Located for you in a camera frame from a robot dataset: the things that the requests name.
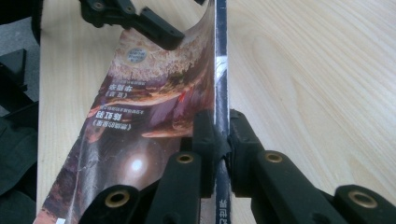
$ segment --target black plastic bracket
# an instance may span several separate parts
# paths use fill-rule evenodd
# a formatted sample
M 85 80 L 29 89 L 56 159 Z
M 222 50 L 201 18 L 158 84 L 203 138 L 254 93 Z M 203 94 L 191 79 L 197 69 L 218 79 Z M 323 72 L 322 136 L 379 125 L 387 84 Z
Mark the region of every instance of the black plastic bracket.
M 124 29 L 135 28 L 163 49 L 179 46 L 184 34 L 148 7 L 140 15 L 129 0 L 80 0 L 82 18 L 95 27 L 118 24 Z

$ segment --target light wood surface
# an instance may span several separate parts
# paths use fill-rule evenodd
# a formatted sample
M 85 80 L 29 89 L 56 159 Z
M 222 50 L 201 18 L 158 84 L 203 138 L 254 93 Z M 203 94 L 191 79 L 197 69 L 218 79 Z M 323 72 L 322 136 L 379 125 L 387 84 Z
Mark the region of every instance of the light wood surface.
M 191 1 L 133 1 L 178 29 Z M 42 21 L 37 206 L 45 200 L 106 75 L 121 28 L 96 29 L 79 1 L 46 0 Z M 229 0 L 231 107 L 266 149 L 330 194 L 358 184 L 396 204 L 396 3 Z M 234 223 L 253 223 L 249 200 Z

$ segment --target black plastic mount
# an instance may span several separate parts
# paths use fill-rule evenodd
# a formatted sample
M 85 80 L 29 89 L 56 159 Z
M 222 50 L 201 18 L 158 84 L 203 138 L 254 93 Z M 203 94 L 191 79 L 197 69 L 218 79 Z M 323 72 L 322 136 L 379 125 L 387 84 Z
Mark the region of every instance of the black plastic mount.
M 339 187 L 334 197 L 316 189 L 284 154 L 264 149 L 246 117 L 230 113 L 232 187 L 251 198 L 257 223 L 393 223 L 396 207 L 360 186 Z
M 334 197 L 316 189 L 286 155 L 264 149 L 242 113 L 232 110 L 230 115 L 232 188 L 235 196 L 251 198 L 257 223 L 390 224 L 396 220 L 396 207 L 369 189 L 343 186 Z M 79 224 L 198 224 L 200 200 L 213 193 L 213 173 L 226 152 L 211 118 L 210 111 L 195 116 L 192 139 L 182 141 L 158 183 L 142 191 L 128 186 L 106 189 Z M 121 205 L 112 207 L 106 200 Z
M 139 33 L 163 49 L 178 47 L 184 34 L 148 7 L 140 15 L 130 0 L 80 0 L 82 18 L 95 27 L 104 24 L 121 25 L 124 29 L 135 28 Z

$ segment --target black fabric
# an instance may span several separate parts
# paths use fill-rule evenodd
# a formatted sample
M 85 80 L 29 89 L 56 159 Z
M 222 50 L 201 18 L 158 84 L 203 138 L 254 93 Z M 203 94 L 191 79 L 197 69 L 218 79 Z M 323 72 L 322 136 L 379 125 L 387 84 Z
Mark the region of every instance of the black fabric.
M 35 219 L 37 132 L 0 118 L 0 222 Z
M 1 0 L 0 24 L 25 19 L 32 15 L 33 0 Z
M 24 193 L 12 190 L 0 197 L 0 222 L 4 224 L 32 224 L 35 202 Z

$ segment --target clamp jaw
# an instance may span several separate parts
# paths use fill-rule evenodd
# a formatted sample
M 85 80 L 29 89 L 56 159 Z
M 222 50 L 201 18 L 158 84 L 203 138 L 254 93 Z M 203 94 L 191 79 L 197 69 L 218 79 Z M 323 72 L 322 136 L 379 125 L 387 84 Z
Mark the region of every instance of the clamp jaw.
M 203 4 L 204 0 L 195 0 Z M 163 49 L 177 48 L 184 34 L 148 7 L 140 15 L 130 0 L 80 0 L 82 18 L 100 28 L 104 24 L 121 25 L 124 29 L 135 28 Z
M 257 223 L 396 220 L 396 207 L 369 189 L 343 186 L 334 196 L 316 189 L 286 155 L 263 148 L 242 113 L 230 115 L 229 139 L 222 139 L 209 111 L 196 114 L 193 137 L 182 140 L 161 180 L 141 191 L 120 185 L 105 189 L 79 224 L 198 224 L 201 198 L 212 195 L 221 160 L 228 162 L 235 196 L 251 198 Z

